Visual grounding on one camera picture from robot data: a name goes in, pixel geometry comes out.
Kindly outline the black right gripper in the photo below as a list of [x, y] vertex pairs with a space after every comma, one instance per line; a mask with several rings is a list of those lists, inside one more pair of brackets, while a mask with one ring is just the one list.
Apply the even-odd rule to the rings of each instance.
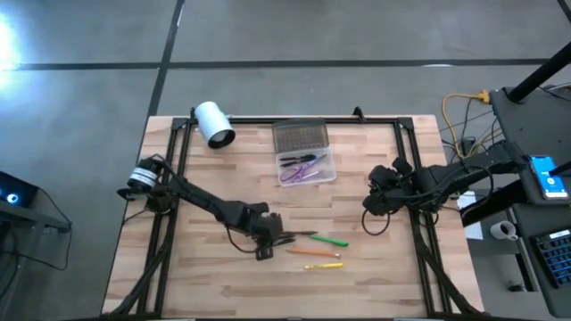
[[411, 173], [412, 167], [402, 157], [397, 157], [390, 168], [375, 166], [368, 174], [369, 195], [362, 206], [373, 216], [396, 213], [410, 195], [407, 180]]

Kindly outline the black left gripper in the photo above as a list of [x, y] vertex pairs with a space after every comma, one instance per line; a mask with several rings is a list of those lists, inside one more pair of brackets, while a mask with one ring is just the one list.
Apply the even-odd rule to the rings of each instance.
[[244, 232], [258, 246], [273, 247], [286, 243], [286, 238], [278, 238], [287, 234], [281, 215], [270, 212], [266, 202], [245, 205]]

